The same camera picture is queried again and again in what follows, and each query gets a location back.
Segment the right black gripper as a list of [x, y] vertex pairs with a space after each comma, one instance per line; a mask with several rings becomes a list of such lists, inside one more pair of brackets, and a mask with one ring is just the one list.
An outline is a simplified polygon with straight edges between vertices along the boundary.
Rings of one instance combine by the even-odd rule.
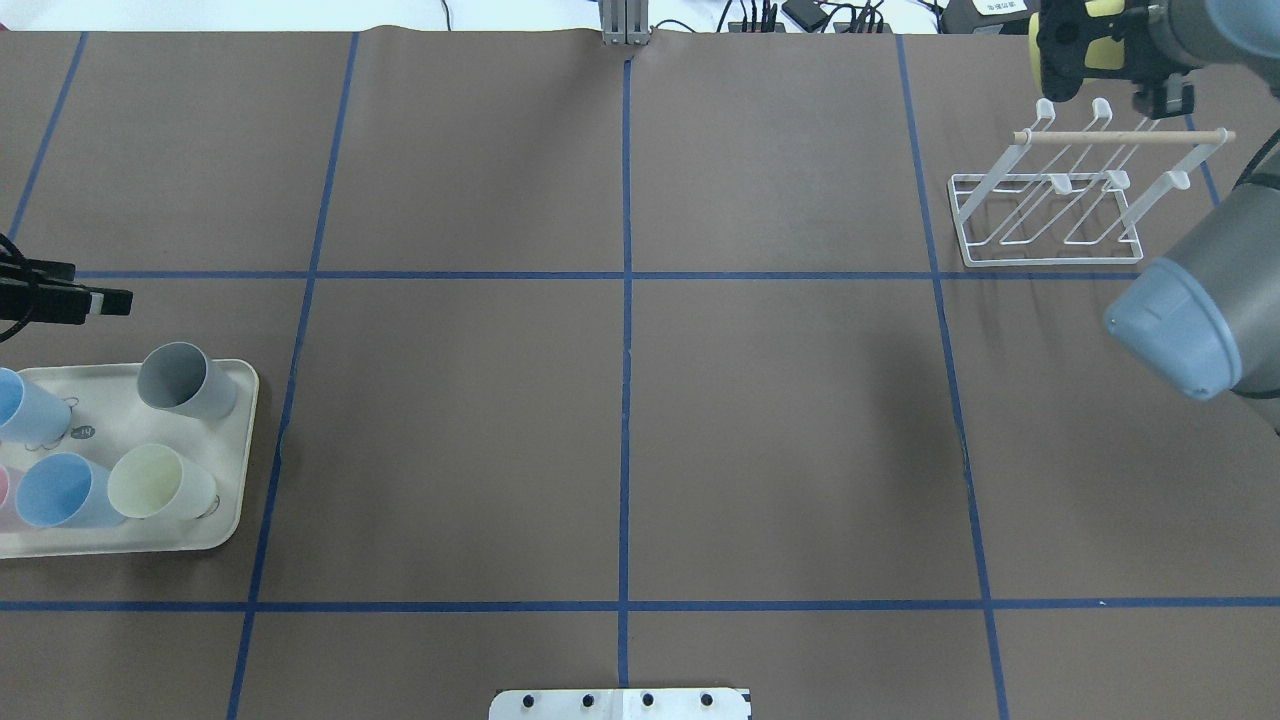
[[1170, 20], [1167, 1], [1042, 1], [1028, 26], [1042, 96], [1069, 101], [1089, 82], [1121, 79], [1151, 120], [1192, 114], [1197, 60], [1175, 45]]

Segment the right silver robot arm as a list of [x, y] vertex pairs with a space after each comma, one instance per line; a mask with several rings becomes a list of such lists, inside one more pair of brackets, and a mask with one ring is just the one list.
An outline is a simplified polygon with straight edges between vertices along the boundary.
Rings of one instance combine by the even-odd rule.
[[[1277, 92], [1275, 1], [1043, 1], [1030, 23], [1042, 94], [1076, 96], [1089, 79], [1125, 79], [1152, 120], [1194, 110], [1190, 73], [1244, 67]], [[1229, 392], [1277, 424], [1277, 138], [1230, 193], [1106, 311], [1108, 333], [1193, 400]]]

